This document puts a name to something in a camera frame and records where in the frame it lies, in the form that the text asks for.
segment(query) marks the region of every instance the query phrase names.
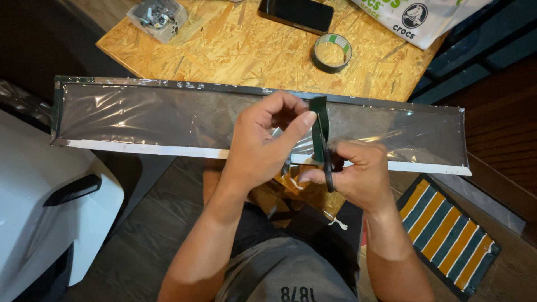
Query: clear plastic film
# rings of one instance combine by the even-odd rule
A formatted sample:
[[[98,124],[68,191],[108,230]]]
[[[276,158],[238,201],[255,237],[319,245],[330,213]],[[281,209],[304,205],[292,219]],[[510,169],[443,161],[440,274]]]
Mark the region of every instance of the clear plastic film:
[[[239,113],[272,92],[182,81],[57,77],[52,145],[92,140],[228,149]],[[320,95],[290,92],[306,101]],[[329,143],[376,141],[386,145],[391,161],[468,167],[464,109],[327,98]],[[313,154],[311,132],[293,153]]]
[[[11,106],[18,112],[50,126],[52,108],[47,103],[2,79],[0,79],[0,103]]]

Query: duct tape roll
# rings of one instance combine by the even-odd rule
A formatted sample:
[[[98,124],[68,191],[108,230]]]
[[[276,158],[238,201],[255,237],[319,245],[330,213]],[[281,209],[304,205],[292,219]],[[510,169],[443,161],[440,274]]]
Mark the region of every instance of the duct tape roll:
[[[343,62],[343,64],[336,65],[336,66],[330,65],[321,61],[321,59],[319,59],[319,55],[317,53],[318,46],[319,44],[324,43],[324,42],[337,44],[343,49],[343,53],[345,54],[345,61]],[[311,60],[313,61],[313,64],[315,65],[315,67],[324,71],[325,73],[335,74],[335,73],[342,71],[351,60],[352,48],[351,48],[351,44],[349,43],[349,41],[343,38],[343,36],[339,34],[335,34],[335,33],[327,33],[327,34],[320,36],[317,39],[317,41],[315,41],[315,44],[313,44],[313,47],[311,48],[310,55],[311,55]]]

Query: black phone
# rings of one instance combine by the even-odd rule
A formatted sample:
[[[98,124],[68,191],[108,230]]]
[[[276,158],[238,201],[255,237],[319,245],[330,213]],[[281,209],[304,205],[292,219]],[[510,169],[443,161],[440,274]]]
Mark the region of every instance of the black phone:
[[[326,34],[334,8],[312,0],[262,0],[258,14],[315,34]]]

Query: wooden table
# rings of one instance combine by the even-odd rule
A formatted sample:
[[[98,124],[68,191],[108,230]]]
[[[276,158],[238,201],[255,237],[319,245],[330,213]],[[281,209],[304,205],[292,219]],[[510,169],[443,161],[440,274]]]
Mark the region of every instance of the wooden table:
[[[405,102],[443,37],[426,51],[397,37],[349,0],[326,0],[330,32],[347,38],[349,65],[327,74],[309,57],[318,38],[257,15],[260,0],[179,0],[188,21],[167,44],[128,18],[97,46],[140,78],[246,85]]]

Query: black shorts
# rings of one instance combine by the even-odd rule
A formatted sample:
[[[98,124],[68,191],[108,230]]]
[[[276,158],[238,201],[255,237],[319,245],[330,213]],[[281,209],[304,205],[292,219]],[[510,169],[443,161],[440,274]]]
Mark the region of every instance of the black shorts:
[[[336,215],[338,220],[348,225],[344,231],[337,223],[329,226],[328,218],[306,205],[293,217],[287,228],[275,228],[259,206],[245,203],[231,258],[269,239],[293,237],[305,242],[328,260],[357,294],[362,216],[362,209],[345,202]]]

